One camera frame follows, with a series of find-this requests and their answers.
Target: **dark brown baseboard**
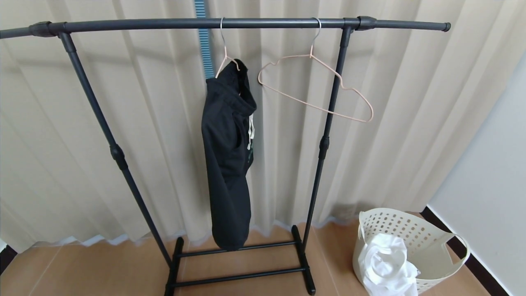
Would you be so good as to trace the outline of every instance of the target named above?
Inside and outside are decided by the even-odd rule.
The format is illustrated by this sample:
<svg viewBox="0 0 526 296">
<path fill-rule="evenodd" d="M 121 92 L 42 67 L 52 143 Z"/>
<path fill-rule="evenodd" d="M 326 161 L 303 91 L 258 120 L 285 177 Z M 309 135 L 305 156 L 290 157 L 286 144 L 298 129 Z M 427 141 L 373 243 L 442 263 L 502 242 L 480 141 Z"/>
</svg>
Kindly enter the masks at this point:
<svg viewBox="0 0 526 296">
<path fill-rule="evenodd" d="M 440 228 L 441 230 L 451 232 L 447 226 L 428 208 L 426 207 L 421 213 L 422 217 L 431 224 Z M 459 258 L 466 255 L 466 247 L 456 237 L 452 238 L 448 242 L 448 246 L 457 254 Z M 484 288 L 492 296 L 509 296 L 504 288 L 497 282 L 497 280 L 489 273 L 489 271 L 482 266 L 480 261 L 473 255 L 466 261 L 466 266 L 469 268 L 471 273 L 479 280 Z"/>
<path fill-rule="evenodd" d="M 5 249 L 0 253 L 0 274 L 4 272 L 9 263 L 11 263 L 11 261 L 15 259 L 15 256 L 17 255 L 18 253 L 10 246 L 5 247 Z"/>
</svg>

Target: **clothes hanger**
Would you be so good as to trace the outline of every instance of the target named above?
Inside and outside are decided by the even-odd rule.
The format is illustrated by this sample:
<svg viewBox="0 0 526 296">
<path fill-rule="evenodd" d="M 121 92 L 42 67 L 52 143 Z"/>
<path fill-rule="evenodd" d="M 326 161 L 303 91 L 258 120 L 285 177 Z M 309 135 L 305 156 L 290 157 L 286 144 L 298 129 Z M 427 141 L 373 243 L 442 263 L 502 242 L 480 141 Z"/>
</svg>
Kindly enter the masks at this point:
<svg viewBox="0 0 526 296">
<path fill-rule="evenodd" d="M 279 94 L 282 94 L 282 95 L 284 95 L 284 96 L 286 96 L 286 97 L 288 97 L 288 98 L 291 98 L 291 99 L 296 100 L 296 101 L 298 101 L 298 102 L 300 102 L 300 103 L 302 103 L 302 104 L 305 104 L 305 105 L 307 105 L 307 106 L 309 106 L 309 107 L 313 107 L 313 108 L 316 108 L 316 109 L 318 109 L 318 110 L 321 110 L 321 111 L 324 111 L 324 112 L 327 112 L 327 113 L 330 113 L 330 114 L 333 114 L 333 115 L 336 115 L 336 116 L 339 116 L 339 117 L 343 117 L 343 118 L 347 118 L 347 119 L 351 119 L 351 120 L 355 120 L 355 121 L 359 121 L 359 122 L 369 122 L 369 121 L 371 121 L 372 118 L 373 118 L 373 116 L 374 116 L 374 111 L 373 111 L 372 106 L 371 106 L 371 104 L 369 103 L 369 101 L 367 101 L 367 99 L 366 99 L 366 98 L 365 98 L 365 97 L 364 97 L 364 96 L 363 96 L 358 90 L 356 90 L 355 88 L 353 88 L 353 87 L 350 87 L 350 88 L 349 88 L 349 87 L 345 87 L 345 86 L 343 85 L 343 79 L 342 79 L 341 75 L 338 74 L 333 68 L 329 67 L 326 63 L 322 62 L 320 59 L 318 59 L 317 57 L 315 57 L 315 56 L 312 54 L 312 50 L 313 50 L 313 48 L 314 48 L 314 41 L 316 40 L 316 38 L 318 37 L 318 35 L 320 34 L 320 31 L 321 31 L 321 21 L 320 21 L 320 19 L 317 18 L 317 17 L 315 17 L 315 19 L 316 19 L 316 20 L 318 21 L 318 23 L 320 24 L 320 27 L 318 28 L 318 33 L 316 34 L 316 36 L 315 36 L 314 39 L 312 40 L 312 44 L 310 45 L 310 53 L 309 53 L 309 54 L 301 54 L 301 55 L 290 55 L 290 56 L 284 56 L 284 57 L 280 58 L 278 61 L 276 61 L 276 63 L 270 62 L 270 63 L 266 64 L 266 65 L 263 66 L 263 68 L 261 68 L 261 70 L 259 71 L 259 74 L 258 74 L 258 82 L 259 82 L 259 84 L 261 84 L 262 86 L 267 87 L 267 88 L 269 88 L 269 89 L 271 89 L 271 90 L 273 90 L 273 91 L 275 91 L 275 92 L 277 92 L 277 93 L 279 93 Z M 329 110 L 327 110 L 327 109 L 323 109 L 323 108 L 320 108 L 320 107 L 318 107 L 318 106 L 314 106 L 314 105 L 312 105 L 312 104 L 309 104 L 309 103 L 307 103 L 307 102 L 304 102 L 304 101 L 302 101 L 302 100 L 299 100 L 299 99 L 297 99 L 297 98 L 295 98 L 295 97 L 293 97 L 293 96 L 290 96 L 290 95 L 288 95 L 288 94 L 286 94 L 286 93 L 283 93 L 283 92 L 281 92 L 281 91 L 279 91 L 279 90 L 273 88 L 272 86 L 268 86 L 268 85 L 266 85 L 265 83 L 263 83 L 263 81 L 261 80 L 261 73 L 263 72 L 263 70 L 264 70 L 268 65 L 272 64 L 272 65 L 276 66 L 276 65 L 278 65 L 279 62 L 281 62 L 282 60 L 285 60 L 285 59 L 287 59 L 287 58 L 292 58 L 292 57 L 309 57 L 309 58 L 311 58 L 311 59 L 317 61 L 318 63 L 322 64 L 322 66 L 324 66 L 325 68 L 331 70 L 331 72 L 333 72 L 334 75 L 336 75 L 336 77 L 338 77 L 338 79 L 340 79 L 340 87 L 341 87 L 343 90 L 346 90 L 346 91 L 347 91 L 347 90 L 354 91 L 355 93 L 357 93 L 357 94 L 358 94 L 358 95 L 359 95 L 359 96 L 360 96 L 360 97 L 361 97 L 361 98 L 367 103 L 367 105 L 369 106 L 369 109 L 371 110 L 371 117 L 370 117 L 369 119 L 367 119 L 367 120 L 363 120 L 363 119 L 357 119 L 357 118 L 354 118 L 354 117 L 350 117 L 350 116 L 346 116 L 346 115 L 343 115 L 343 114 L 339 114 L 339 113 L 336 113 L 336 112 L 333 112 L 333 111 L 329 111 Z"/>
<path fill-rule="evenodd" d="M 232 62 L 234 62 L 234 64 L 236 64 L 237 70 L 240 71 L 239 65 L 237 64 L 236 60 L 231 58 L 231 57 L 229 57 L 228 54 L 227 54 L 227 44 L 225 42 L 225 37 L 223 36 L 223 19 L 225 19 L 225 18 L 222 17 L 221 18 L 221 22 L 219 23 L 219 30 L 221 32 L 221 38 L 223 38 L 223 46 L 225 47 L 225 58 L 223 58 L 223 61 L 221 62 L 221 65 L 219 66 L 219 69 L 217 70 L 216 78 L 219 76 L 219 72 L 221 72 L 221 69 L 223 68 L 223 65 L 225 64 L 225 61 L 227 59 L 231 60 Z"/>
</svg>

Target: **beige curtain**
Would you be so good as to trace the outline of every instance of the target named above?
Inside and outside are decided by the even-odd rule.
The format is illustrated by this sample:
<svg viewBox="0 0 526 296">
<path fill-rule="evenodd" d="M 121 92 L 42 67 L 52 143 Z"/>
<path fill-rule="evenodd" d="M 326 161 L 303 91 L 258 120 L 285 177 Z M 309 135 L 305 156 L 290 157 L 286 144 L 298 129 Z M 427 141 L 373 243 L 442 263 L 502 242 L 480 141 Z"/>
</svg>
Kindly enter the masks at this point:
<svg viewBox="0 0 526 296">
<path fill-rule="evenodd" d="M 367 124 L 335 118 L 315 224 L 376 206 L 420 211 L 505 88 L 526 48 L 525 1 L 209 1 L 211 17 L 355 17 L 451 22 L 448 33 L 355 32 L 344 84 L 375 108 Z M 1 28 L 38 21 L 195 17 L 193 1 L 0 2 Z M 325 114 L 272 91 L 256 76 L 283 55 L 308 52 L 314 29 L 225 29 L 248 68 L 258 110 L 247 174 L 254 227 L 307 215 Z M 341 30 L 323 29 L 315 54 L 336 64 Z M 213 30 L 215 61 L 222 41 Z M 164 237 L 209 233 L 200 133 L 206 87 L 197 30 L 73 35 L 95 94 Z M 2 40 L 0 236 L 21 252 L 37 241 L 101 235 L 137 240 L 148 227 L 57 38 Z M 326 107 L 332 75 L 308 59 L 269 68 L 266 81 Z M 367 107 L 340 91 L 337 112 Z"/>
</svg>

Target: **laundry basket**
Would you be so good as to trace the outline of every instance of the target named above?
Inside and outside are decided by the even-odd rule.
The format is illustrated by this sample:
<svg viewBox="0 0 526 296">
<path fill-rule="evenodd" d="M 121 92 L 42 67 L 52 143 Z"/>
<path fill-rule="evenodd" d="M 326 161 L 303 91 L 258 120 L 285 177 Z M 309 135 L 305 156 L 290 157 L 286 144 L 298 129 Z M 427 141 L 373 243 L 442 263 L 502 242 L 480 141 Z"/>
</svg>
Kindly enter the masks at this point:
<svg viewBox="0 0 526 296">
<path fill-rule="evenodd" d="M 454 275 L 471 254 L 467 242 L 456 234 L 444 232 L 433 224 L 414 215 L 401 211 L 378 208 L 360 213 L 360 225 L 352 267 L 358 280 L 362 282 L 358 256 L 365 241 L 377 233 L 393 234 L 403 238 L 407 247 L 408 261 L 413 263 L 420 274 L 417 276 L 418 294 L 432 288 L 446 278 Z M 466 256 L 453 264 L 446 243 L 454 236 L 466 246 Z"/>
</svg>

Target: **blue striped strip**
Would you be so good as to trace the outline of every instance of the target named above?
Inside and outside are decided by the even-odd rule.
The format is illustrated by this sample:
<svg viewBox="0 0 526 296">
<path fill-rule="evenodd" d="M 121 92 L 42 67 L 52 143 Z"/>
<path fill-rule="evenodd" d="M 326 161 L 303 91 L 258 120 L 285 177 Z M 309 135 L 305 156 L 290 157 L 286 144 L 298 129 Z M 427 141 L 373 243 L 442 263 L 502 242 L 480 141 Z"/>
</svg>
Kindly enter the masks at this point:
<svg viewBox="0 0 526 296">
<path fill-rule="evenodd" d="M 194 0 L 197 18 L 206 18 L 205 0 Z M 208 29 L 199 29 L 199 43 L 201 44 L 201 57 L 205 68 L 205 78 L 213 78 L 214 67 L 212 65 L 212 54 L 210 51 L 210 36 Z"/>
</svg>

